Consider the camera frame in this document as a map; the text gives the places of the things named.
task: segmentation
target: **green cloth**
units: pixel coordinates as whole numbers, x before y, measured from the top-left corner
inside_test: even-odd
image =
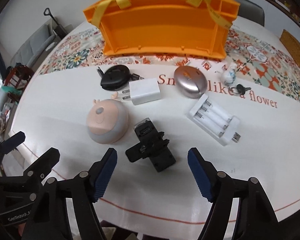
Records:
[[[13,87],[8,87],[8,86],[2,86],[2,90],[6,93],[13,93],[16,94],[17,96],[21,96],[22,95],[22,91],[17,90]]]

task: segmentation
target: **yellow ribbon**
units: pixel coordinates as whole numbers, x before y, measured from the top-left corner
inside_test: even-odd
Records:
[[[103,0],[97,5],[97,7],[94,11],[94,14],[93,14],[93,17],[91,20],[91,23],[93,25],[99,27],[101,18],[103,17],[103,14],[105,13],[109,4],[113,1],[117,2],[117,5],[119,6],[120,9],[125,9],[125,8],[131,6],[131,3],[129,0]]]
[[[96,27],[99,27],[101,19],[110,5],[111,2],[116,1],[117,5],[119,6],[120,9],[125,9],[129,6],[131,6],[131,3],[129,0],[103,0],[101,1],[97,7],[95,8],[91,23],[95,25]],[[202,0],[187,0],[186,1],[188,4],[199,7],[200,4],[202,3]],[[210,6],[211,0],[204,0],[204,2],[207,4],[207,9],[209,12],[210,17],[212,20],[217,23],[219,26],[225,28],[225,29],[230,29],[232,26],[232,23],[224,19],[220,14],[218,14],[212,7]]]
[[[199,7],[202,0],[187,0],[186,2],[194,7]],[[207,9],[212,20],[219,26],[229,30],[232,26],[232,23],[224,19],[220,14],[212,9],[212,7],[210,6],[211,0],[204,0],[204,2],[207,4]]]

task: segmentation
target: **floral patterned tablecloth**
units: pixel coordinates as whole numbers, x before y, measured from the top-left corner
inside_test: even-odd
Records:
[[[40,75],[77,67],[114,64],[161,64],[182,66],[191,59],[207,58],[172,54],[105,56],[100,30],[91,28],[68,36],[46,60]],[[225,50],[227,62],[237,64],[236,76],[260,84],[300,102],[300,68],[294,60],[270,44],[244,32],[230,29]]]

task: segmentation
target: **orange plastic basket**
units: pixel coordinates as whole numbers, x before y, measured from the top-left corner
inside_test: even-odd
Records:
[[[88,22],[102,1],[83,11]],[[210,17],[204,1],[198,7],[186,0],[129,1],[131,6],[125,9],[111,1],[101,18],[98,27],[106,41],[105,55],[175,53],[226,57],[228,29]],[[232,23],[240,4],[234,0],[211,0],[210,6]]]

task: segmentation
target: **white battery charger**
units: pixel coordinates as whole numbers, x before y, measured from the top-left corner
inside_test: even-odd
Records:
[[[200,97],[187,117],[223,146],[228,145],[231,140],[238,142],[241,137],[236,132],[239,118],[213,103],[206,94]]]

